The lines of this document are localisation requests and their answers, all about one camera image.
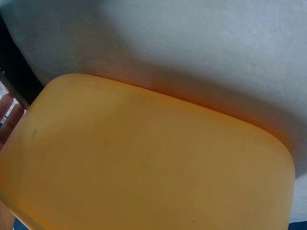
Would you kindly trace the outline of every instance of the hand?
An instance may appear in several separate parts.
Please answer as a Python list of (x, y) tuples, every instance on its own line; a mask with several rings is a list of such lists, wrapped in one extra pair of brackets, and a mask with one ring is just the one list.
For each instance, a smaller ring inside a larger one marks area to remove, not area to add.
[[(0, 99), (0, 120), (4, 118), (10, 106), (13, 104), (13, 97), (10, 94), (4, 95)], [(24, 109), (20, 104), (16, 104), (9, 117), (0, 128), (0, 154), (3, 145), (16, 127), (17, 123), (24, 114)], [(0, 230), (12, 230), (15, 216), (0, 201)]]

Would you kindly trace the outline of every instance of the gray fabric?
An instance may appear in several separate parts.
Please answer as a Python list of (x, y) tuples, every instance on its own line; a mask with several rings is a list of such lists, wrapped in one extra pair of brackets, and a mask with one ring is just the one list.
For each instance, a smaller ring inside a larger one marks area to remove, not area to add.
[(292, 221), (307, 220), (307, 2), (0, 0), (43, 84), (107, 76), (264, 127), (296, 166)]

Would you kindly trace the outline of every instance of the white fabric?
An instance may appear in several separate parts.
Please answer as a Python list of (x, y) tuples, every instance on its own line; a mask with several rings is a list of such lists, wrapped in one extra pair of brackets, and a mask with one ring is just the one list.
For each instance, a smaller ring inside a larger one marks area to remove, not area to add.
[(307, 2), (0, 0), (42, 83), (70, 72), (124, 81), (264, 127), (295, 159), (292, 221), (307, 220)]

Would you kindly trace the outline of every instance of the orange plastic surface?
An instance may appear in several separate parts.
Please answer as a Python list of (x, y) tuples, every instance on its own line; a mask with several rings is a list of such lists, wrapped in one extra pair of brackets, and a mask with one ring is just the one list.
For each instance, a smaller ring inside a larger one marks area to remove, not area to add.
[(0, 199), (33, 230), (286, 230), (294, 179), (266, 131), (84, 74), (48, 84), (0, 155)]

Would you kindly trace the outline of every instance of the human hand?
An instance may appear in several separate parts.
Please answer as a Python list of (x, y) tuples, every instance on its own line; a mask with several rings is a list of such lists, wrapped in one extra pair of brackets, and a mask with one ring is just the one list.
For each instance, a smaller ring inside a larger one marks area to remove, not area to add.
[[(6, 94), (0, 99), (0, 120), (4, 118), (12, 103), (13, 97), (10, 94)], [(16, 127), (23, 114), (24, 109), (22, 106), (20, 104), (16, 104), (12, 109), (9, 117), (0, 128), (0, 154), (3, 145), (9, 138), (10, 134)], [(0, 201), (0, 230), (12, 230), (14, 221), (15, 216)]]

